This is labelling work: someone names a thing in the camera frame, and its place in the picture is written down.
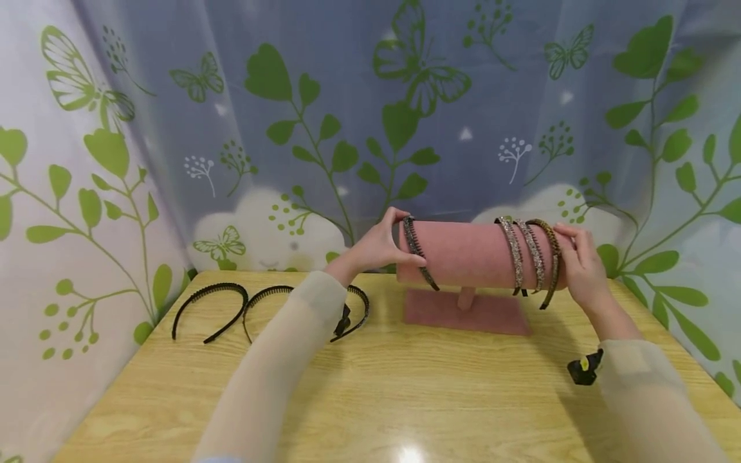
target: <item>sheer sleeve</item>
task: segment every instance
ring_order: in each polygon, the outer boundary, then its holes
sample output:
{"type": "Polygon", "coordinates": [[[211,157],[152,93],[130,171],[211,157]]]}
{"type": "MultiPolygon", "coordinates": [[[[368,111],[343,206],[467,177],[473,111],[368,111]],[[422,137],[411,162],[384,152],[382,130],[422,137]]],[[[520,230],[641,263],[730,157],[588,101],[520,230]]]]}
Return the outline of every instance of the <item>sheer sleeve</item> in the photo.
{"type": "Polygon", "coordinates": [[[346,298],[346,288],[324,272],[310,273],[291,293],[237,367],[192,462],[273,461],[288,400],[346,298]]]}
{"type": "Polygon", "coordinates": [[[692,407],[678,372],[647,341],[603,341],[597,384],[617,418],[625,461],[728,462],[692,407]]]}

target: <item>black hair clip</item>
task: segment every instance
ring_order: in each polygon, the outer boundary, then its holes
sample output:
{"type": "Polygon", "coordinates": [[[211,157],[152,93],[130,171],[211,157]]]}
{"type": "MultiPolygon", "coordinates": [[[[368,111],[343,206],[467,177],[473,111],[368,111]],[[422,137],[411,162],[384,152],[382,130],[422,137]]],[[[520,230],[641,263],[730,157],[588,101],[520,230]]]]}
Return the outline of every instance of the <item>black hair clip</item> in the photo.
{"type": "Polygon", "coordinates": [[[604,351],[599,349],[595,353],[583,356],[579,360],[569,362],[566,369],[571,375],[574,384],[579,386],[591,386],[597,380],[597,367],[602,361],[604,351]]]}
{"type": "MultiPolygon", "coordinates": [[[[206,339],[204,339],[203,344],[209,344],[210,342],[215,341],[219,336],[221,336],[226,330],[228,330],[233,324],[235,324],[240,317],[242,317],[242,328],[245,330],[245,335],[247,336],[247,340],[252,344],[252,338],[250,337],[249,332],[247,331],[247,311],[257,305],[258,302],[263,300],[265,297],[270,296],[272,294],[277,293],[290,293],[293,291],[293,287],[287,286],[285,284],[277,285],[277,286],[271,286],[269,288],[265,288],[262,291],[259,291],[255,296],[253,296],[252,299],[250,299],[249,295],[247,294],[247,290],[244,289],[243,286],[237,283],[216,283],[212,284],[210,286],[207,286],[205,288],[202,288],[195,293],[193,293],[184,303],[180,306],[178,309],[178,313],[175,314],[175,320],[173,322],[173,331],[172,331],[172,337],[173,340],[177,337],[177,327],[178,327],[178,321],[180,320],[180,316],[183,313],[183,310],[192,302],[197,301],[198,299],[207,296],[211,293],[215,293],[216,291],[235,291],[237,293],[240,293],[242,295],[242,306],[239,308],[239,312],[221,329],[216,331],[211,336],[208,336],[206,339]]],[[[363,315],[363,318],[358,322],[354,327],[348,330],[350,327],[350,308],[347,304],[342,308],[342,318],[337,323],[337,326],[334,329],[334,335],[332,339],[330,339],[330,342],[338,341],[348,334],[352,333],[353,331],[360,328],[365,321],[368,319],[368,315],[371,311],[371,302],[368,299],[368,296],[361,290],[360,288],[353,286],[352,284],[348,287],[348,292],[357,295],[362,301],[363,305],[365,306],[365,314],[363,315]]]]}

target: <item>wooden table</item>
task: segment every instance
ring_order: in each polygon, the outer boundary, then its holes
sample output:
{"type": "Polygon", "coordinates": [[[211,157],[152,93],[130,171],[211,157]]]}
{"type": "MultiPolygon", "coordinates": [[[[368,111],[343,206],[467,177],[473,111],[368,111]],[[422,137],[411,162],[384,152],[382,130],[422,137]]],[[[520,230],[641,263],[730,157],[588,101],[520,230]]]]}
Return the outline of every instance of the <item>wooden table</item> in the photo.
{"type": "MultiPolygon", "coordinates": [[[[297,285],[301,273],[200,273],[175,303],[217,282],[250,294],[297,285]]],[[[368,323],[313,360],[285,418],[279,462],[609,462],[617,443],[597,387],[575,386],[566,364],[597,345],[568,291],[546,311],[523,299],[530,338],[402,323],[404,288],[365,274],[368,323]]],[[[611,288],[646,337],[662,346],[692,402],[734,461],[741,461],[741,411],[621,285],[611,288]]],[[[281,307],[271,296],[247,315],[259,335],[281,307]]],[[[222,389],[247,350],[235,325],[202,340],[238,310],[237,293],[190,306],[170,338],[171,310],[62,448],[59,463],[187,462],[222,389]]],[[[361,303],[349,299],[353,315],[361,303]]]]}

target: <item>fabric backdrop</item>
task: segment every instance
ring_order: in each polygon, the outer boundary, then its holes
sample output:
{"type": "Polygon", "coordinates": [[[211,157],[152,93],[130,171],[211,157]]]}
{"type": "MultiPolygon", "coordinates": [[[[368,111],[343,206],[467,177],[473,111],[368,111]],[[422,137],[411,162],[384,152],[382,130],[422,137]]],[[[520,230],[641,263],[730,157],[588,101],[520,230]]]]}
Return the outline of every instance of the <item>fabric backdrop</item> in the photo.
{"type": "Polygon", "coordinates": [[[188,269],[321,268],[390,204],[589,227],[741,404],[738,17],[735,0],[4,0],[0,463],[53,455],[188,269]]]}

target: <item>headband display stand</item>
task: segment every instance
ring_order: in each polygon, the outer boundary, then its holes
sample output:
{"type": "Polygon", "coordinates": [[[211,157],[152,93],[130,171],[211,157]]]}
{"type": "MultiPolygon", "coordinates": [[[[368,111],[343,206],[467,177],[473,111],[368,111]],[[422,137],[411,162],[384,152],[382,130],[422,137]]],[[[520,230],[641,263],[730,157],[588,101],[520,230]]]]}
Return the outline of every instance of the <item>headband display stand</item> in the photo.
{"type": "MultiPolygon", "coordinates": [[[[531,334],[520,308],[521,296],[476,294],[477,288],[515,287],[512,252],[500,225],[414,221],[413,226],[430,276],[438,285],[461,289],[451,293],[408,288],[405,323],[518,336],[531,334]]],[[[545,266],[545,281],[539,296],[548,292],[551,283],[553,253],[546,232],[537,226],[531,229],[545,266]]],[[[534,290],[536,267],[528,244],[518,227],[514,227],[514,235],[522,253],[522,288],[534,290]]],[[[559,236],[558,240],[561,247],[571,246],[566,238],[559,236]]],[[[407,253],[411,251],[404,227],[399,227],[399,248],[407,253]]],[[[563,289],[566,283],[561,260],[559,270],[556,288],[563,289]]],[[[420,269],[412,264],[397,266],[396,280],[402,284],[427,284],[420,269]]]]}

